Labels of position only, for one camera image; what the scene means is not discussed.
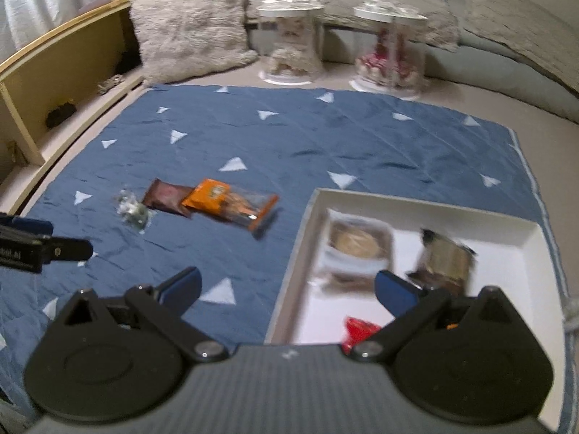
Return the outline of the blue quilted triangle blanket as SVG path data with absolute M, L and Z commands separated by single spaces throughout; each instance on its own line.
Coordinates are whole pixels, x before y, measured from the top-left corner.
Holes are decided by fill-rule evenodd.
M 262 228 L 116 213 L 155 178 L 279 196 Z M 394 318 L 312 269 L 327 210 L 386 221 Z M 33 206 L 87 261 L 1 272 L 5 408 L 34 433 L 570 433 L 573 344 L 545 202 L 516 134 L 446 108 L 321 89 L 165 86 L 131 104 Z M 465 294 L 407 277 L 422 229 L 476 253 Z M 155 288 L 202 276 L 182 315 Z M 345 319 L 382 329 L 342 351 Z M 458 327 L 447 329 L 457 323 Z

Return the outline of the clear case pink doll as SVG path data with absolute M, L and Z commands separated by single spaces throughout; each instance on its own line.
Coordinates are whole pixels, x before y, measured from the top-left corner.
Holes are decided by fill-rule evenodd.
M 407 0 L 362 0 L 353 15 L 363 26 L 355 36 L 357 91 L 418 98 L 425 85 L 425 33 L 428 18 Z

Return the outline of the wooden bedside shelf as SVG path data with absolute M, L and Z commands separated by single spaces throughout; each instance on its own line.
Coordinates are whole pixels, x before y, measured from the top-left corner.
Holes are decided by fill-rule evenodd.
M 1 65 L 1 210 L 14 214 L 73 143 L 142 83 L 130 0 L 101 0 Z

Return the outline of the clear pastry cake packet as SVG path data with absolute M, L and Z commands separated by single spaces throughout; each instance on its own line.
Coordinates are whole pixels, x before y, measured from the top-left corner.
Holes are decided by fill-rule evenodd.
M 386 221 L 327 210 L 312 283 L 327 292 L 370 292 L 393 259 L 393 228 Z

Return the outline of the grey folded duvet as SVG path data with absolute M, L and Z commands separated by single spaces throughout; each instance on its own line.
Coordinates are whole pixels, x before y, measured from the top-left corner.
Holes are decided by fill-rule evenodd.
M 266 42 L 266 47 L 271 45 L 273 37 L 261 35 L 257 25 L 246 25 L 246 30 L 252 49 L 258 50 L 261 39 Z M 326 26 L 323 60 L 351 65 L 363 49 L 372 48 L 375 39 L 374 34 L 368 31 Z M 427 78 L 494 91 L 578 123 L 578 92 L 499 44 L 484 42 L 478 47 L 458 45 L 455 52 L 424 43 L 414 45 L 424 54 L 424 75 Z M 349 84 L 358 91 L 388 91 L 373 87 L 370 81 L 356 81 L 356 77 L 354 73 Z

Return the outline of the fluffy white pillow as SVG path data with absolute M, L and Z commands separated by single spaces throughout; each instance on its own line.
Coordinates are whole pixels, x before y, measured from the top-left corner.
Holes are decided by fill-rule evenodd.
M 172 83 L 252 64 L 245 0 L 131 0 L 144 81 Z

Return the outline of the brown chocolate packet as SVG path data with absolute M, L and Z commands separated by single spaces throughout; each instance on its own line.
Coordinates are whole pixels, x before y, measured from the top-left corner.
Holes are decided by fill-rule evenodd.
M 191 211 L 182 202 L 191 192 L 193 192 L 193 187 L 172 184 L 155 178 L 141 202 L 151 210 L 161 210 L 161 212 L 190 218 Z

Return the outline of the dark brownie cake packet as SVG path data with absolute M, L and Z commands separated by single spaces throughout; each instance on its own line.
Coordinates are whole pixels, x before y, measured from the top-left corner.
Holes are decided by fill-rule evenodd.
M 413 271 L 407 277 L 423 288 L 444 288 L 452 295 L 465 294 L 476 253 L 444 234 L 422 229 L 423 249 Z

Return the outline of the red snack packet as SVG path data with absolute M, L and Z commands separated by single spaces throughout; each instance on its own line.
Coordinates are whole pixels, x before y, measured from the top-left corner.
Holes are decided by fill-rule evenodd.
M 345 335 L 342 338 L 342 351 L 348 355 L 357 344 L 380 331 L 382 327 L 373 322 L 348 316 L 345 319 Z

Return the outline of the clear case white doll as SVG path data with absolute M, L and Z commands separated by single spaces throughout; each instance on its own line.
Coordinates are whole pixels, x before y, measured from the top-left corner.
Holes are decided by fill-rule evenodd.
M 262 0 L 257 6 L 259 76 L 267 83 L 304 86 L 323 72 L 324 0 Z

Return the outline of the clear green candy packet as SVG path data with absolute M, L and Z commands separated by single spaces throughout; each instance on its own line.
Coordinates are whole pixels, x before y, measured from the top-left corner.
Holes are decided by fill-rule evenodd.
M 128 188 L 123 188 L 115 197 L 116 213 L 124 224 L 135 229 L 139 234 L 145 234 L 150 226 L 154 210 L 149 209 Z

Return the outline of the beige quilted pillow right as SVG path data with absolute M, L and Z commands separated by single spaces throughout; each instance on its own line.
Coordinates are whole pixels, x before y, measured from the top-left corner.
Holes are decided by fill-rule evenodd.
M 578 32 L 541 6 L 529 0 L 465 0 L 465 29 L 578 90 Z

